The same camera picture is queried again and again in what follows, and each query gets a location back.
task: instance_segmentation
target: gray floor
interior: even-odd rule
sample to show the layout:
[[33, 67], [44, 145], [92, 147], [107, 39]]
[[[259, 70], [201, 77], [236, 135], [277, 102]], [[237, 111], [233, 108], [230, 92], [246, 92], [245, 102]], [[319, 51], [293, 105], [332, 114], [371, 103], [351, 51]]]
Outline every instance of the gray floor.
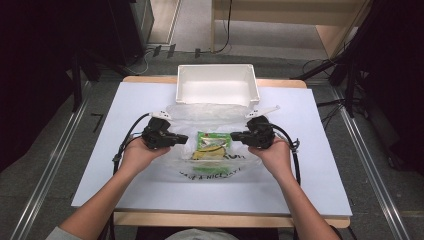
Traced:
[[[211, 47], [211, 1], [182, 0], [171, 44], [177, 51], [209, 51]], [[215, 21], [215, 50], [227, 40], [227, 21]], [[230, 22], [227, 55], [326, 59], [318, 32], [313, 25]]]
[[[308, 62], [316, 58], [314, 55], [304, 55], [303, 59], [291, 58], [284, 54], [258, 56], [202, 54], [199, 58], [195, 58], [193, 53], [176, 52], [173, 57], [168, 58], [167, 52], [161, 52], [157, 57], [152, 57], [150, 54], [146, 58], [149, 68], [144, 75], [176, 75], [177, 66], [180, 64], [250, 63], [254, 65], [257, 77], [281, 79], [297, 76], [320, 63], [320, 61]], [[130, 68], [142, 72], [146, 67], [147, 65], [140, 60]], [[327, 74], [321, 73], [307, 81], [317, 102], [334, 99], [333, 89], [325, 81], [326, 77]], [[70, 207], [72, 197], [101, 130], [100, 127], [93, 132], [99, 117], [92, 116], [92, 113], [107, 114], [121, 80], [122, 77], [116, 73], [102, 70], [100, 82], [91, 83], [91, 93], [86, 96], [87, 107], [47, 196], [29, 229], [27, 239], [44, 239], [56, 225], [73, 212]], [[28, 153], [1, 172], [0, 239], [11, 237], [29, 197], [48, 164], [52, 151], [66, 128], [71, 117], [71, 109], [72, 98], [57, 111]], [[321, 117], [325, 117], [332, 109], [333, 106], [320, 108]], [[361, 114], [355, 114], [355, 121], [373, 162], [402, 215], [411, 239], [424, 239], [424, 233], [420, 230], [424, 225], [424, 178], [415, 172], [399, 172], [392, 169], [372, 124]], [[395, 239], [340, 113], [331, 120], [326, 133], [351, 201], [353, 211], [351, 227], [354, 233], [358, 239]], [[135, 231], [134, 227], [117, 227], [117, 239], [133, 239]], [[292, 229], [281, 229], [280, 239], [291, 239], [291, 233]], [[342, 229], [341, 234], [344, 239], [353, 239], [347, 229]]]

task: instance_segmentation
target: plastic bag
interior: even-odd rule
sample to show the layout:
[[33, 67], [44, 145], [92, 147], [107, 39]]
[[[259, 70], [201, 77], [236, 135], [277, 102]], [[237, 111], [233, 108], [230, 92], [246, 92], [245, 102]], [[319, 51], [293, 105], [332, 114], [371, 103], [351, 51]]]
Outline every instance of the plastic bag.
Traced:
[[251, 110], [240, 105], [188, 104], [167, 108], [171, 115], [170, 132], [188, 136], [185, 145], [175, 145], [168, 154], [155, 162], [170, 166], [192, 180], [228, 178], [241, 170], [261, 163], [241, 142], [231, 141], [224, 147], [224, 154], [206, 155], [199, 159], [199, 133], [229, 134], [246, 131], [244, 117]]

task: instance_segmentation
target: metal frame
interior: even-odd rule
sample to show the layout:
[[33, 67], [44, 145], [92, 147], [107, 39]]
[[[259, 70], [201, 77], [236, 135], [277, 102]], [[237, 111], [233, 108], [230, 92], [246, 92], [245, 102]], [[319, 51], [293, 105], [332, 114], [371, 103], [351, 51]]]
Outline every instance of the metal frame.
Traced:
[[50, 186], [56, 176], [57, 170], [62, 162], [63, 156], [66, 153], [66, 150], [69, 146], [69, 143], [72, 140], [72, 137], [75, 133], [75, 130], [78, 127], [78, 124], [81, 120], [84, 110], [87, 106], [89, 95], [91, 93], [91, 83], [86, 82], [83, 89], [84, 100], [80, 107], [71, 115], [71, 118], [66, 125], [65, 130], [62, 133], [62, 136], [59, 139], [59, 142], [56, 145], [56, 148], [51, 153], [51, 157], [47, 166], [38, 181], [37, 186], [35, 187], [34, 192], [32, 193], [30, 199], [28, 200], [25, 209], [19, 219], [19, 222], [12, 233], [11, 240], [14, 239], [26, 239], [29, 231], [31, 230], [32, 224], [34, 223], [35, 218], [44, 202], [45, 197], [50, 189]]
[[[344, 98], [343, 92], [340, 88], [333, 88], [333, 94], [335, 99]], [[410, 239], [405, 225], [403, 224], [402, 218], [400, 217], [399, 211], [394, 201], [392, 200], [390, 193], [388, 192], [386, 185], [384, 184], [383, 179], [378, 172], [377, 167], [374, 164], [374, 160], [368, 151], [361, 132], [356, 125], [355, 119], [351, 118], [344, 108], [341, 110], [341, 115], [350, 133], [350, 136], [352, 137], [355, 148], [358, 151], [359, 158], [361, 159], [362, 165], [365, 168], [365, 172], [375, 192], [378, 202], [380, 203], [384, 216], [387, 219], [389, 227], [392, 230], [394, 238]]]

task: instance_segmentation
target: white box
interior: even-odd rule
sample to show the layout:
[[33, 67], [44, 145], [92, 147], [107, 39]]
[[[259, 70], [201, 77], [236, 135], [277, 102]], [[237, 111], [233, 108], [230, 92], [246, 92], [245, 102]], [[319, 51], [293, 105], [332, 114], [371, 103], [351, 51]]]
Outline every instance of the white box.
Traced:
[[260, 97], [250, 64], [178, 66], [176, 102], [215, 103], [253, 107]]

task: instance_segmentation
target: forearm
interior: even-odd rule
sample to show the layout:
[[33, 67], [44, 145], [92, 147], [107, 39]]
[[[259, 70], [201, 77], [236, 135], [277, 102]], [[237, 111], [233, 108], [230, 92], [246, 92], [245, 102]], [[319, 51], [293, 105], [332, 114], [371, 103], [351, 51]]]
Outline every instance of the forearm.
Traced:
[[309, 201], [291, 172], [276, 179], [281, 186], [300, 239], [339, 239]]
[[118, 171], [59, 227], [82, 239], [97, 239], [134, 176]]

